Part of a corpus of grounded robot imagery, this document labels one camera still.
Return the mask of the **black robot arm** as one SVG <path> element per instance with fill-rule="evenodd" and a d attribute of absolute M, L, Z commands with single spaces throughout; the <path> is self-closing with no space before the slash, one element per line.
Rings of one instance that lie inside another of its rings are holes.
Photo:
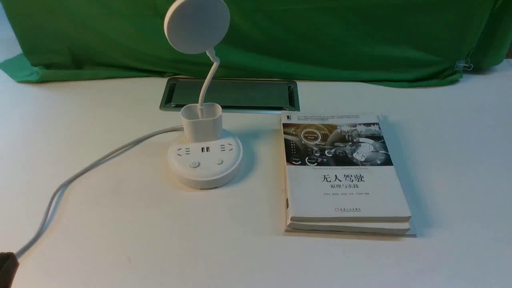
<path fill-rule="evenodd" d="M 0 253 L 0 287 L 10 288 L 20 263 L 13 252 Z"/>

